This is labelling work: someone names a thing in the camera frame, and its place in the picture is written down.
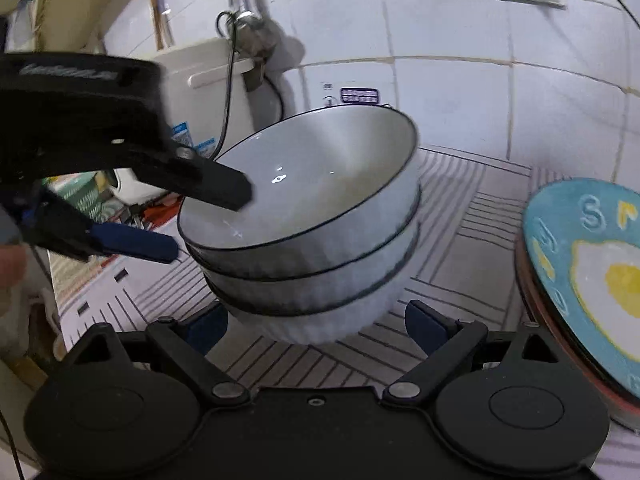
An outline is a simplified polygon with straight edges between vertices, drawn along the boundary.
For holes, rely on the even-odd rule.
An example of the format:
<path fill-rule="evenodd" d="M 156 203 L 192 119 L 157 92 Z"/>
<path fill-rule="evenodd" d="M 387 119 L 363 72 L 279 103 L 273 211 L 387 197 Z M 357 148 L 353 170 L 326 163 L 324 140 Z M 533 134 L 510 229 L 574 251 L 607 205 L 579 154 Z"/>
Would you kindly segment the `person's left hand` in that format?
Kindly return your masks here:
<path fill-rule="evenodd" d="M 0 294 L 1 313 L 11 310 L 12 290 L 24 280 L 27 269 L 27 255 L 21 244 L 2 245 L 0 249 Z"/>

